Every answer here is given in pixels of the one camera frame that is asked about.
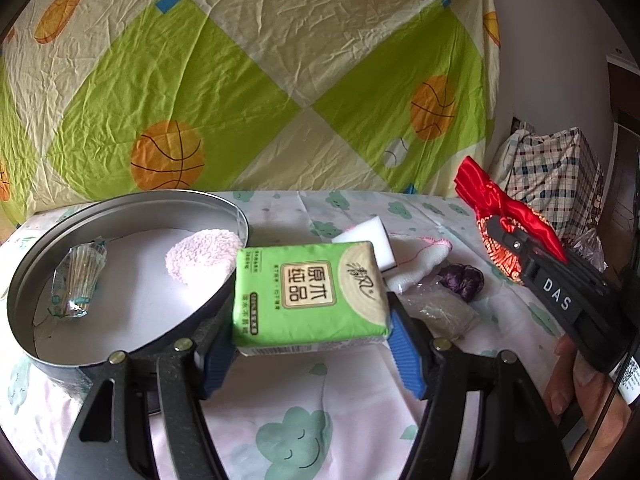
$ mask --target tissue pack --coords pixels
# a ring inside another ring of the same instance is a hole
[[[371,243],[240,250],[233,334],[245,355],[384,341],[388,303]]]

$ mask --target plaid bag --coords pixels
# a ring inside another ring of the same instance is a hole
[[[501,187],[542,214],[563,243],[596,227],[602,213],[602,168],[579,128],[549,136],[517,130],[500,156],[499,165],[511,167]]]

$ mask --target screw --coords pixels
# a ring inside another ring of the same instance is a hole
[[[193,341],[191,339],[188,337],[181,337],[174,343],[174,350],[176,352],[186,352],[187,350],[190,350],[192,346]]]
[[[504,350],[500,352],[500,357],[502,358],[502,362],[508,365],[512,365],[518,360],[518,356],[511,350]]]
[[[451,350],[452,344],[451,344],[451,341],[449,341],[444,337],[437,337],[436,339],[433,340],[433,347],[436,350],[445,352],[447,350]]]
[[[109,362],[112,365],[117,365],[120,364],[121,362],[124,361],[124,359],[127,358],[127,354],[126,352],[123,352],[122,350],[116,350],[114,353],[112,353],[109,356]]]

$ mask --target human hand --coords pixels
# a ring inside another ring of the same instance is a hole
[[[558,424],[575,395],[588,427],[587,434],[569,454],[573,466],[593,431],[613,382],[585,361],[567,335],[560,338],[555,352],[559,359],[543,396],[546,408]],[[631,409],[620,394],[616,394],[575,480],[588,480],[596,473],[618,442],[630,417]]]

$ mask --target white wall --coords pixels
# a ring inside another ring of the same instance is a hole
[[[509,135],[515,115],[540,134],[578,126],[606,174],[613,132],[606,55],[615,54],[616,46],[628,55],[606,13],[597,0],[495,0],[495,5],[500,88],[487,161]]]

